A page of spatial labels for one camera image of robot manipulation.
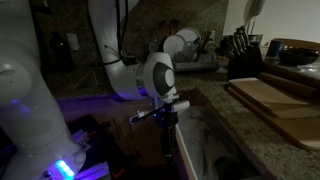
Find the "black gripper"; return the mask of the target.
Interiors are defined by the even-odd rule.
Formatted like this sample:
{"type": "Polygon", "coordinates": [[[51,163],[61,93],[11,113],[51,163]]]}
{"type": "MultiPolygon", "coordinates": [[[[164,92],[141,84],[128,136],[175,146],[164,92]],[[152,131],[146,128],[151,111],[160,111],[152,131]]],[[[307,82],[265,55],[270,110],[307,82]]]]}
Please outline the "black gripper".
{"type": "Polygon", "coordinates": [[[166,158],[172,156],[175,142],[175,125],[178,123],[177,113],[161,113],[158,118],[154,118],[157,125],[162,128],[161,148],[166,158]]]}

